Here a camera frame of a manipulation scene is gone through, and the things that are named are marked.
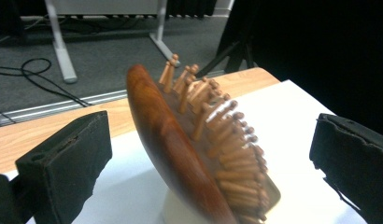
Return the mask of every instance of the gray carpet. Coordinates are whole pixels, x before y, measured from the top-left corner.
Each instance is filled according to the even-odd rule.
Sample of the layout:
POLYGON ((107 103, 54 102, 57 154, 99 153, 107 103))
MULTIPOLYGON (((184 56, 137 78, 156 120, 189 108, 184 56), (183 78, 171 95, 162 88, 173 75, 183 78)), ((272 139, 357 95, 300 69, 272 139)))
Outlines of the gray carpet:
MULTIPOLYGON (((180 74, 187 64, 197 63, 203 67, 215 57, 226 21, 227 18, 221 17, 207 17, 202 20, 170 18, 166 21, 163 41, 172 52, 179 55, 182 63, 176 71, 177 74, 180 74)), ((166 61, 149 38, 149 32, 156 29, 157 20, 139 18, 127 22, 130 29, 98 34, 83 35, 64 29, 64 41, 78 75, 78 82, 75 84, 63 82, 51 44, 50 29, 28 32, 25 43, 20 43, 14 38, 1 43, 0 66, 20 68, 27 60, 46 58, 52 62, 52 67, 42 76, 80 98, 125 90, 126 71, 136 63, 144 64, 153 78, 157 79, 166 61)), ((29 64, 26 69, 36 72, 45 66, 46 63, 36 62, 29 64)), ((47 88, 56 90, 39 78, 33 79, 47 88)), ((0 76, 2 112, 67 100, 42 91, 24 77, 0 76)))

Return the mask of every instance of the black curtain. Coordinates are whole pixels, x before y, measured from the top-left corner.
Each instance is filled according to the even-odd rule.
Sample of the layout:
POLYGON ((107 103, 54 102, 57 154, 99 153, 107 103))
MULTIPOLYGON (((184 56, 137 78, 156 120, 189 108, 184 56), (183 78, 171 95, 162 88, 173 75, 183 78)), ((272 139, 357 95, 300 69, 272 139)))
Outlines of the black curtain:
POLYGON ((169 16, 198 17, 212 16, 217 0, 168 0, 167 18, 169 16))
POLYGON ((254 61, 335 114, 383 134, 383 0, 235 0, 218 52, 252 25, 254 61))

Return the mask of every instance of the white surface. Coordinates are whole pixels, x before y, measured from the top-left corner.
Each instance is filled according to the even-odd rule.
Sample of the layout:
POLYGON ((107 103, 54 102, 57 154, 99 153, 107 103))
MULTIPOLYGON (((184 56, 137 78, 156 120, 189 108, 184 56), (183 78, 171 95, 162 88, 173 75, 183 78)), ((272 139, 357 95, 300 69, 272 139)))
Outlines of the white surface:
MULTIPOLYGON (((319 113, 331 113, 290 81, 236 99, 237 111, 255 128, 269 175, 281 200, 266 224, 365 223, 314 169, 309 150, 319 113)), ((163 223, 167 187, 136 133, 112 140, 114 157, 75 223, 163 223)))

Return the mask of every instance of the wooden object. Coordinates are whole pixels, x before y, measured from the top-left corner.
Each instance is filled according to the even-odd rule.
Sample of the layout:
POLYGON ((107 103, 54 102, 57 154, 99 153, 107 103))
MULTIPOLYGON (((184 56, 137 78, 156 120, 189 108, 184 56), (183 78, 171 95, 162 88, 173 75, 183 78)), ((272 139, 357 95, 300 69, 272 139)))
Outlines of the wooden object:
POLYGON ((211 108, 218 108, 215 103, 223 104, 229 96, 208 78, 189 87, 187 97, 185 89, 179 95, 177 86, 191 83, 183 74, 180 78, 185 83, 177 80, 175 88, 168 90, 168 83, 153 82, 143 65, 128 71, 131 112, 150 159, 168 187, 210 222, 261 223, 279 200, 279 191, 266 175, 262 151, 255 150, 259 147, 253 144, 257 141, 253 128, 241 121, 242 113, 229 115, 236 102, 216 113, 208 128, 211 108))

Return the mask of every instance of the metal stand leg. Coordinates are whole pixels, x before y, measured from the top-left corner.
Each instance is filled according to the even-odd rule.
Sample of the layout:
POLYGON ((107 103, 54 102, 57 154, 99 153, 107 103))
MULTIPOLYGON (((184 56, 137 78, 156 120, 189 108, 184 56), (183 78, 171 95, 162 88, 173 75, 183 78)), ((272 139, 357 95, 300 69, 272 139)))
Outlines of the metal stand leg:
MULTIPOLYGON (((157 18, 159 20, 159 26, 157 28, 157 33, 150 33, 151 40, 156 44, 157 48, 162 52, 164 57, 167 60, 172 59, 173 53, 171 50, 164 44, 163 42, 163 30, 164 30, 164 22, 165 22, 165 11, 166 11, 166 0, 159 0, 159 11, 157 12, 157 18)), ((180 66, 180 61, 177 61, 175 67, 180 66)))
POLYGON ((52 4, 51 0, 46 1, 46 8, 49 13, 50 23, 52 33, 54 35, 53 46, 55 49, 55 54, 57 55, 58 63, 61 68, 61 72, 64 77, 64 82, 66 83, 75 83, 78 81, 76 76, 75 69, 73 68, 72 62, 70 61, 69 54, 66 49, 66 45, 61 34, 60 25, 58 23, 57 12, 55 7, 52 4))

